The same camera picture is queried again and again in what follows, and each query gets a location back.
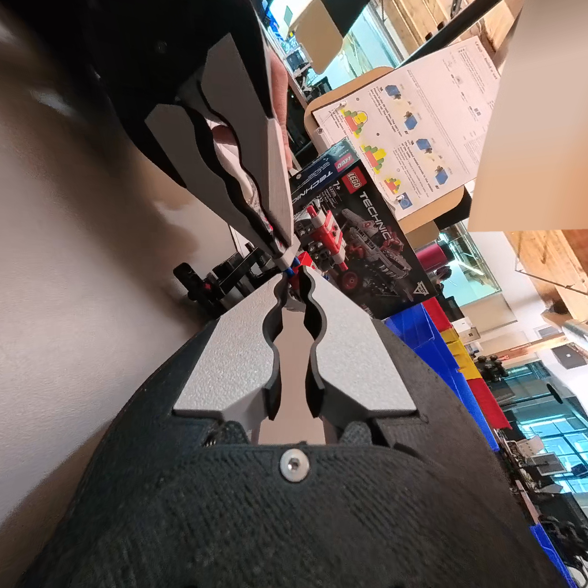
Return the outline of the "grey red brick truck model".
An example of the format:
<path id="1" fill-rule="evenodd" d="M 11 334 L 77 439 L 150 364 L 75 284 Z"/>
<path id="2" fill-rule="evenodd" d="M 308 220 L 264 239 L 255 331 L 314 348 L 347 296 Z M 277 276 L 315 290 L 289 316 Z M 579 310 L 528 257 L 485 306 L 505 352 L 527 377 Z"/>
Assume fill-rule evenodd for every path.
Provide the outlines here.
<path id="1" fill-rule="evenodd" d="M 295 236 L 300 247 L 288 270 L 280 270 L 261 248 L 246 241 L 242 252 L 215 266 L 204 278 L 188 263 L 174 268 L 173 275 L 186 289 L 187 298 L 207 317 L 217 319 L 281 273 L 288 278 L 290 295 L 299 299 L 302 267 L 326 277 L 333 270 L 348 270 L 342 229 L 333 213 L 317 199 L 295 217 Z"/>

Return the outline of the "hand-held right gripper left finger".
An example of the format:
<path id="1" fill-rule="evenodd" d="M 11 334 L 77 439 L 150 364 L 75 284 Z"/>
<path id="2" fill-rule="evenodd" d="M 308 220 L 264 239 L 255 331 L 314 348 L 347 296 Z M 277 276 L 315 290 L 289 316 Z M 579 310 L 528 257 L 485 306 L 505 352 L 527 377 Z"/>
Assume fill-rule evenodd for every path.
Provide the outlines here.
<path id="1" fill-rule="evenodd" d="M 274 420 L 282 394 L 275 340 L 285 302 L 286 276 L 279 274 L 214 321 L 173 412 L 238 422 L 245 431 Z"/>

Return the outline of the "light grey desk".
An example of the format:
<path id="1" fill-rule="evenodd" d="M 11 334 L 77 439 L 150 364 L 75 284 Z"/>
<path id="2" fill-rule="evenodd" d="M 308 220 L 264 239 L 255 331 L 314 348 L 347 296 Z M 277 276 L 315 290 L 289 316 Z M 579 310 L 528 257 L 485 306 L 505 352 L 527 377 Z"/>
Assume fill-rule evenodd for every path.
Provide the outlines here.
<path id="1" fill-rule="evenodd" d="M 204 324 L 172 270 L 233 232 L 138 151 L 65 1 L 1 1 L 1 587 L 140 384 Z"/>

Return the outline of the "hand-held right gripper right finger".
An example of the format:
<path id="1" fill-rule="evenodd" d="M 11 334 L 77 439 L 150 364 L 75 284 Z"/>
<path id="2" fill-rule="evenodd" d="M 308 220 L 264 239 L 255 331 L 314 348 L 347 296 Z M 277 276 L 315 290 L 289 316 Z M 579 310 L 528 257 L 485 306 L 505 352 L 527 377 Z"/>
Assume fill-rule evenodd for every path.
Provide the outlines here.
<path id="1" fill-rule="evenodd" d="M 335 428 L 416 413 L 416 405 L 373 320 L 316 270 L 299 271 L 304 326 L 311 334 L 306 401 Z"/>

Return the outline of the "person's left hand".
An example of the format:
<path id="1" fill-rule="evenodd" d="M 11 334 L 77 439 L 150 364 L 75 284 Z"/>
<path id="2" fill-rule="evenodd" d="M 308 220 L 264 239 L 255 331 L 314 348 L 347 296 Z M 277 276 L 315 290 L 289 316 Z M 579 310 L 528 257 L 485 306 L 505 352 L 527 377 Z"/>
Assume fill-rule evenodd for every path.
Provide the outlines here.
<path id="1" fill-rule="evenodd" d="M 269 53 L 269 63 L 273 108 L 282 134 L 286 169 L 289 171 L 293 169 L 286 125 L 288 115 L 289 78 L 283 62 L 273 50 L 270 50 Z M 212 133 L 216 145 L 225 145 L 225 150 L 227 152 L 232 151 L 236 153 L 236 139 L 231 129 L 223 125 L 218 125 L 212 128 Z"/>

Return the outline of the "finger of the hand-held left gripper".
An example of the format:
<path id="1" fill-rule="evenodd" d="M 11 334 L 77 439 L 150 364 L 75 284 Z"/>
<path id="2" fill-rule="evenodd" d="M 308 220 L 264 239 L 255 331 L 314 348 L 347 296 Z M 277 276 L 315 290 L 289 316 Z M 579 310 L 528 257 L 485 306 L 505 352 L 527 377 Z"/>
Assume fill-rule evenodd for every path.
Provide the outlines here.
<path id="1" fill-rule="evenodd" d="M 243 198 L 239 181 L 219 162 L 213 141 L 208 146 L 197 142 L 197 129 L 183 107 L 158 104 L 145 123 L 192 195 L 255 246 L 278 252 Z"/>
<path id="2" fill-rule="evenodd" d="M 231 33 L 207 52 L 199 78 L 202 99 L 211 114 L 232 130 L 239 161 L 254 181 L 261 210 L 274 237 L 286 251 L 295 250 L 293 209 L 285 147 L 269 87 L 266 43 L 237 43 Z"/>

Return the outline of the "maroon cylinder bottle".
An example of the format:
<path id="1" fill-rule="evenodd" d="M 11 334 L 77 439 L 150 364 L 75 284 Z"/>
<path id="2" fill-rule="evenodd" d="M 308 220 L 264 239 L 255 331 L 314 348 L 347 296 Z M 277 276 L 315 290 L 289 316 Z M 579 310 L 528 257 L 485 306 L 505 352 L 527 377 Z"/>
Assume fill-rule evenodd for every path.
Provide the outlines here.
<path id="1" fill-rule="evenodd" d="M 448 244 L 432 242 L 416 251 L 416 256 L 431 280 L 440 282 L 451 274 L 449 263 L 454 257 Z"/>

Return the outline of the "red storage bin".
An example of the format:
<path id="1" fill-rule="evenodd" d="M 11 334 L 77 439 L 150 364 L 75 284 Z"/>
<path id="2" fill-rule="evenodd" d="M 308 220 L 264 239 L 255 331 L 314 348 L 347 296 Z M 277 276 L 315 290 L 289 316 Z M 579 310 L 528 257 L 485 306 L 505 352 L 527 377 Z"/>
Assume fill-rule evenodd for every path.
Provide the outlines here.
<path id="1" fill-rule="evenodd" d="M 510 422 L 483 378 L 466 381 L 489 427 L 496 430 L 511 430 Z"/>
<path id="2" fill-rule="evenodd" d="M 432 323 L 437 330 L 442 333 L 453 328 L 453 325 L 445 311 L 439 304 L 437 298 L 430 298 L 422 303 L 423 308 L 429 315 Z"/>

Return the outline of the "black toy set box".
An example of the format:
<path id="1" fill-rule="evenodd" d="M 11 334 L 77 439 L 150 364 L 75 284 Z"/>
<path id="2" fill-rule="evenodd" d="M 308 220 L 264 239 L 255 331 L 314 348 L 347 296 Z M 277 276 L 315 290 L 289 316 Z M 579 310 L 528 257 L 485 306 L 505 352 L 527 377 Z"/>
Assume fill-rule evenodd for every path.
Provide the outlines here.
<path id="1" fill-rule="evenodd" d="M 387 319 L 437 294 L 348 139 L 298 172 L 290 191 L 294 229 L 295 217 L 315 199 L 335 216 L 348 270 L 328 278 L 373 318 Z"/>

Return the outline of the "wooden display board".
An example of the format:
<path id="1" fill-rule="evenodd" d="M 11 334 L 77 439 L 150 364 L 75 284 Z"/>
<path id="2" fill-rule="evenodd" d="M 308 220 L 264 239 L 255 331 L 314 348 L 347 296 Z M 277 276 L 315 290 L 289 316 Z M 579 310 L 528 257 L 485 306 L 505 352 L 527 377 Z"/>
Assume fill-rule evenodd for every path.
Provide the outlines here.
<path id="1" fill-rule="evenodd" d="M 309 1 L 290 31 L 317 74 L 324 73 L 342 49 L 343 36 L 323 1 Z"/>

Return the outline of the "yellow storage bin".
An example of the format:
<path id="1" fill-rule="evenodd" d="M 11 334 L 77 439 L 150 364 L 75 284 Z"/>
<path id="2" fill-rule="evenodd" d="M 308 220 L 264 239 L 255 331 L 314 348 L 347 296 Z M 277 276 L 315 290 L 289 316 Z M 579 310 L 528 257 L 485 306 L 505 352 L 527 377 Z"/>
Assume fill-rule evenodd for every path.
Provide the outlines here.
<path id="1" fill-rule="evenodd" d="M 450 353 L 458 364 L 458 371 L 466 380 L 482 379 L 480 371 L 476 367 L 473 359 L 467 352 L 458 333 L 454 328 L 446 329 L 440 332 Z"/>

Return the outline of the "instruction poster on board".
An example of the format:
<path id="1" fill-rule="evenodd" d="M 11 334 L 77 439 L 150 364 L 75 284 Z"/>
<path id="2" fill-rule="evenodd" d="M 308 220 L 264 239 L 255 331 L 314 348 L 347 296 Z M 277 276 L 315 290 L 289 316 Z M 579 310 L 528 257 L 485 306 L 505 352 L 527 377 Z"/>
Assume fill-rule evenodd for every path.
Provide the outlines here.
<path id="1" fill-rule="evenodd" d="M 311 139 L 318 155 L 322 155 L 327 151 L 329 145 L 326 143 L 326 139 L 322 138 L 322 132 L 319 131 L 319 124 L 313 116 L 314 111 L 336 101 L 342 102 L 349 94 L 356 92 L 366 85 L 374 83 L 391 71 L 393 71 L 393 68 L 389 66 L 376 67 L 354 80 L 311 100 L 307 104 L 303 120 L 305 131 Z M 442 196 L 438 200 L 425 205 L 423 208 L 412 212 L 410 215 L 400 220 L 399 224 L 402 230 L 408 237 L 412 237 L 413 233 L 415 233 L 417 235 L 417 242 L 420 242 L 421 237 L 426 231 L 430 229 L 440 229 L 437 220 L 440 217 L 449 214 L 460 204 L 464 198 L 465 191 L 465 187 L 461 186 Z"/>

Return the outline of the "blue storage bin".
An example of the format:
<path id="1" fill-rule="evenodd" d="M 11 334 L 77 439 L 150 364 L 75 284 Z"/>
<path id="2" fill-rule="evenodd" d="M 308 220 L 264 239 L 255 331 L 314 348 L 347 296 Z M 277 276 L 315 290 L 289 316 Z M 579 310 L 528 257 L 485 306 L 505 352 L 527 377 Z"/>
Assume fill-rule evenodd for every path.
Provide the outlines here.
<path id="1" fill-rule="evenodd" d="M 536 525 L 530 526 L 530 531 L 537 540 L 537 542 L 540 544 L 545 554 L 548 556 L 549 560 L 559 571 L 560 575 L 564 578 L 567 586 L 578 587 L 568 567 L 565 565 L 561 556 L 558 554 L 554 544 L 550 540 L 543 526 L 540 525 L 540 523 L 537 523 Z"/>
<path id="2" fill-rule="evenodd" d="M 385 319 L 384 324 L 452 389 L 478 425 L 490 449 L 497 453 L 499 445 L 478 402 L 482 394 L 470 387 L 425 307 L 415 305 Z"/>

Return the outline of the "printed instruction sheet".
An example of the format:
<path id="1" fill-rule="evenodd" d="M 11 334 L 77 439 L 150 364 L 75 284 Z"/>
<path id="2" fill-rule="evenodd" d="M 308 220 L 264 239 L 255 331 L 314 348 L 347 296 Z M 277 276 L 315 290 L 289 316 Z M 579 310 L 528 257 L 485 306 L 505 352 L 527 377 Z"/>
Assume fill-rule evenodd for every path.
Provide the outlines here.
<path id="1" fill-rule="evenodd" d="M 347 138 L 396 219 L 476 179 L 500 74 L 479 37 L 408 63 L 312 115 Z"/>

